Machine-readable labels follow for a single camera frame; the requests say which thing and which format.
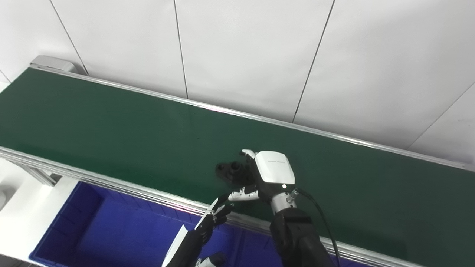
metal frame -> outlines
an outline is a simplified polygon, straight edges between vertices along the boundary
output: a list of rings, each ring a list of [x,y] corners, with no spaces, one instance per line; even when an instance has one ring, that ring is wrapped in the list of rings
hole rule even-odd
[[[29,167],[21,163],[12,162],[22,168],[24,171],[28,172],[31,176],[33,176],[36,180],[40,183],[47,185],[47,186],[55,186],[56,181],[53,180],[49,175],[47,175],[44,171],[37,169],[35,167]]]
[[[383,150],[383,151],[387,151],[391,153],[396,153],[400,155],[405,155],[408,157],[413,157],[413,158],[417,158],[417,159],[421,159],[425,161],[435,162],[435,163],[439,163],[442,165],[447,165],[447,166],[451,166],[451,167],[455,167],[459,169],[475,171],[475,167],[469,164],[447,161],[447,160],[439,159],[436,157],[431,157],[431,156],[427,156],[427,155],[423,155],[419,153],[405,151],[402,149],[397,149],[397,148],[384,146],[384,145],[380,145],[380,144],[376,144],[372,142],[367,142],[367,141],[363,141],[363,140],[359,140],[355,138],[350,138],[350,137],[339,135],[339,134],[333,134],[333,133],[329,133],[325,131],[320,131],[313,128],[300,126],[300,125],[296,125],[296,124],[292,124],[288,122],[265,118],[262,116],[235,111],[235,110],[231,110],[231,109],[227,109],[227,108],[223,108],[223,107],[219,107],[215,105],[209,105],[209,104],[192,101],[189,99],[184,99],[184,98],[180,98],[176,96],[165,95],[165,94],[157,93],[154,91],[136,88],[133,86],[125,86],[118,83],[113,83],[113,82],[109,82],[109,81],[105,81],[105,80],[101,80],[97,78],[92,78],[89,76],[83,76],[80,74],[69,72],[68,69],[62,70],[61,68],[57,67],[57,66],[68,66],[67,63],[69,62],[67,61],[57,59],[57,58],[52,58],[52,57],[47,57],[47,58],[42,57],[42,60],[45,60],[45,59],[47,59],[47,61],[53,64],[55,67],[42,66],[39,64],[41,63],[41,61],[40,62],[33,61],[30,65],[30,68],[39,69],[42,71],[47,71],[47,72],[51,72],[51,73],[55,73],[55,74],[59,74],[63,76],[73,77],[73,78],[81,79],[85,81],[90,81],[90,82],[94,82],[94,83],[98,83],[102,85],[112,86],[118,89],[124,89],[124,90],[129,90],[129,91],[133,91],[133,92],[137,92],[141,94],[151,95],[154,97],[160,97],[163,99],[167,99],[167,100],[171,100],[171,101],[175,101],[179,103],[184,103],[188,105],[193,105],[193,106],[209,109],[216,112],[222,112],[226,114],[240,116],[243,118],[275,124],[278,126],[283,126],[283,127],[287,127],[287,128],[291,128],[291,129],[295,129],[299,131],[326,136],[326,137],[330,137],[330,138],[344,141],[344,142],[354,143],[354,144],[358,144],[358,145],[362,145],[362,146],[366,146],[366,147],[370,147],[374,149],[379,149],[379,150]],[[32,174],[31,171],[33,170],[34,175],[33,174],[32,175],[33,176],[41,175],[42,179],[45,178],[43,175],[46,175],[46,174],[41,170],[46,170],[46,171],[50,171],[50,172],[57,173],[60,175],[76,178],[80,181],[88,182],[90,184],[102,186],[102,187],[112,189],[115,191],[120,191],[120,192],[129,194],[135,197],[142,198],[144,200],[153,201],[158,204],[165,205],[165,206],[168,206],[177,210],[185,211],[185,212],[195,214],[195,215],[202,215],[208,208],[208,205],[198,202],[198,201],[189,200],[189,199],[182,198],[182,197],[169,194],[163,191],[154,190],[154,189],[147,188],[141,185],[115,179],[113,177],[101,175],[101,174],[90,172],[87,170],[82,170],[73,166],[50,161],[50,160],[36,157],[30,154],[21,153],[21,152],[4,148],[1,146],[0,146],[0,157],[16,163],[17,165],[21,166],[23,169],[28,171],[30,174]],[[249,230],[270,235],[269,222],[256,219],[250,216],[237,214],[237,213],[231,213],[228,216],[228,223],[245,228],[245,229],[249,229]],[[322,243],[325,245],[327,250],[330,253],[334,253],[331,241],[328,238],[322,237],[321,239],[322,239]],[[351,245],[341,243],[341,242],[338,242],[338,248],[339,248],[341,257],[347,258],[353,261],[361,262],[361,263],[374,266],[374,267],[423,267],[415,263],[411,263],[405,260],[390,257],[387,255],[366,250],[363,248],[358,248],[358,247],[351,246]]]

robotic hand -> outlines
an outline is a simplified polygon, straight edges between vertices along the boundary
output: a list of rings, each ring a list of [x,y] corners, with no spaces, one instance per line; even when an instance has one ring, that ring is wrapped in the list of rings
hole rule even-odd
[[[244,185],[229,195],[230,201],[261,199],[274,213],[270,225],[284,267],[334,267],[310,216],[297,208],[295,176],[287,157],[279,152],[254,153],[243,149],[245,165],[238,162],[216,166],[218,177]]]
[[[227,220],[233,204],[223,205],[228,195],[223,195],[206,210],[194,230],[188,231],[182,225],[173,240],[162,267],[219,267],[224,264],[226,257],[223,253],[215,253],[205,259],[199,259],[201,248],[208,242],[216,226]]]

blue bin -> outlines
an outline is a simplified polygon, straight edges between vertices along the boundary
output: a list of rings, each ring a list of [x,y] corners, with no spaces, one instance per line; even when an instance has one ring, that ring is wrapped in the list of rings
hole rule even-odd
[[[79,182],[30,259],[52,267],[159,267],[184,224],[199,217]],[[228,267],[280,267],[269,236],[227,224],[215,229],[200,257],[227,255]]]

black cable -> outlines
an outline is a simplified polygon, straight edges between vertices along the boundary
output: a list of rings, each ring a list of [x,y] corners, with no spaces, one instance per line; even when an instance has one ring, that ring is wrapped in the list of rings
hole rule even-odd
[[[320,205],[318,205],[318,203],[315,201],[315,199],[312,197],[311,194],[305,192],[303,189],[300,189],[300,188],[297,188],[296,190],[297,190],[297,192],[299,192],[300,194],[302,194],[303,196],[308,198],[310,201],[312,201],[314,203],[314,205],[317,207],[317,210],[320,213],[320,216],[322,217],[323,223],[325,224],[325,227],[327,228],[328,235],[330,236],[330,239],[332,240],[333,250],[335,251],[337,266],[340,267],[340,253],[338,251],[338,247],[336,246],[336,240],[335,240],[335,238],[333,238],[333,234],[330,231],[330,225],[328,224],[328,222],[325,218],[325,215],[323,213],[322,208],[320,208]]]

white wall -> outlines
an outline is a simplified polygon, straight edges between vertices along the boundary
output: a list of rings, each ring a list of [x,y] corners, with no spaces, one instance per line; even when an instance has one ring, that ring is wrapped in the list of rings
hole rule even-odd
[[[0,82],[50,55],[91,76],[474,163],[475,1],[336,0],[326,24],[331,6],[3,0]]]

